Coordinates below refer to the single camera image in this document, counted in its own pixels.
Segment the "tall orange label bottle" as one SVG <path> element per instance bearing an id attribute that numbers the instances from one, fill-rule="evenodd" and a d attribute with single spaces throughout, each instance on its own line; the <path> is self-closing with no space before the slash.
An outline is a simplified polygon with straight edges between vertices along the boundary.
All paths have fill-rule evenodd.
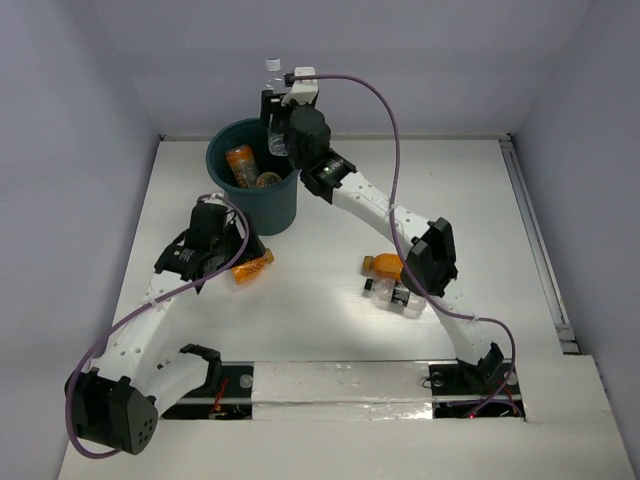
<path id="1" fill-rule="evenodd" d="M 249 145 L 243 144 L 227 150 L 225 158 L 239 188 L 256 187 L 260 172 Z"/>

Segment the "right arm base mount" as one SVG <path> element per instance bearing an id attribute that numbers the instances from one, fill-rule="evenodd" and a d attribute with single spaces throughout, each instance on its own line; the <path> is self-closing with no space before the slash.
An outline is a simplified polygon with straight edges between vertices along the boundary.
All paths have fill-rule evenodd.
<path id="1" fill-rule="evenodd" d="M 431 364 L 422 387 L 434 396 L 436 418 L 525 417 L 517 372 L 496 343 L 478 365 Z"/>

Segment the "clear bottle black label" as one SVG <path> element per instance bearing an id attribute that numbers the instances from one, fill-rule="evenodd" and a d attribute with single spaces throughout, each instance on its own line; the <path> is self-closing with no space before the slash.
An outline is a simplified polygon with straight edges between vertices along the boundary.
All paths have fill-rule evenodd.
<path id="1" fill-rule="evenodd" d="M 391 278 L 367 278 L 363 295 L 370 298 L 376 307 L 408 318 L 418 318 L 426 308 L 423 297 Z"/>

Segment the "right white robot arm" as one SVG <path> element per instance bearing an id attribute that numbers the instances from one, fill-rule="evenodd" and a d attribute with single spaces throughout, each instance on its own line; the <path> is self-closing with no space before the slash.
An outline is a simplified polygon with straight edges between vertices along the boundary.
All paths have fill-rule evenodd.
<path id="1" fill-rule="evenodd" d="M 331 147 L 330 128 L 313 101 L 265 90 L 260 120 L 283 135 L 288 159 L 312 195 L 393 242 L 403 263 L 401 281 L 432 305 L 454 347 L 462 384 L 478 395 L 499 392 L 504 355 L 458 283 L 452 225 L 412 213 L 374 187 Z"/>

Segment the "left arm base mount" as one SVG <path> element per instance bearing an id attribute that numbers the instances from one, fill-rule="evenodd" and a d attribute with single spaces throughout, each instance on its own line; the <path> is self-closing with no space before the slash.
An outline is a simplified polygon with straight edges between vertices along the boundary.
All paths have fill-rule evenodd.
<path id="1" fill-rule="evenodd" d="M 217 350 L 188 344 L 181 353 L 195 354 L 208 363 L 205 383 L 170 407 L 166 420 L 250 420 L 254 364 L 223 362 Z"/>

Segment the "clear plastic water bottle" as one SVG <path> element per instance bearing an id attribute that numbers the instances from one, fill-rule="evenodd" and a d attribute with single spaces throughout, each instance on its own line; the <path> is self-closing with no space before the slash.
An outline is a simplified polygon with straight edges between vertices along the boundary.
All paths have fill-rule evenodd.
<path id="1" fill-rule="evenodd" d="M 279 58 L 267 58 L 265 69 L 268 74 L 266 89 L 269 91 L 267 138 L 269 151 L 274 156 L 286 157 L 287 147 L 281 122 L 281 101 L 286 93 L 284 74 Z"/>

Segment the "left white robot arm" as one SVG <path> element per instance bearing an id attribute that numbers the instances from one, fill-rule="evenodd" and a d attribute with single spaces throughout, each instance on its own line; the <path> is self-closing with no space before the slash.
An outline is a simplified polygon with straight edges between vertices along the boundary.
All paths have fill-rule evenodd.
<path id="1" fill-rule="evenodd" d="M 139 305 L 89 348 L 67 380 L 66 429 L 80 455 L 137 455 L 180 399 L 224 391 L 219 351 L 194 341 L 169 345 L 175 311 L 264 250 L 248 213 L 221 195 L 198 198 L 188 227 L 154 263 Z"/>

